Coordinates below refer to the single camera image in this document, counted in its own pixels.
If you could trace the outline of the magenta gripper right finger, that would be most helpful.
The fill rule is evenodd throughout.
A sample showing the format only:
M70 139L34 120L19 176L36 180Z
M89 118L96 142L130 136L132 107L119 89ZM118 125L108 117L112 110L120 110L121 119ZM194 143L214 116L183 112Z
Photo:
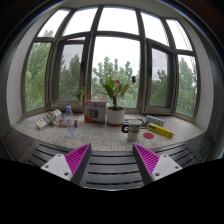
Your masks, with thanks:
M167 154L158 155L138 144L133 145L132 152L145 185L182 169L182 167Z

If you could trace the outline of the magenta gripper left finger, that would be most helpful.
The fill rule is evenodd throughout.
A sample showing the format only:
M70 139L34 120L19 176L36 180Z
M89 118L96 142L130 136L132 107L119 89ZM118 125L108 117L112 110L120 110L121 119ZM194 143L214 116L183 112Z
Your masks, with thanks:
M90 155L91 144L88 143L65 155L56 154L42 169L79 185Z

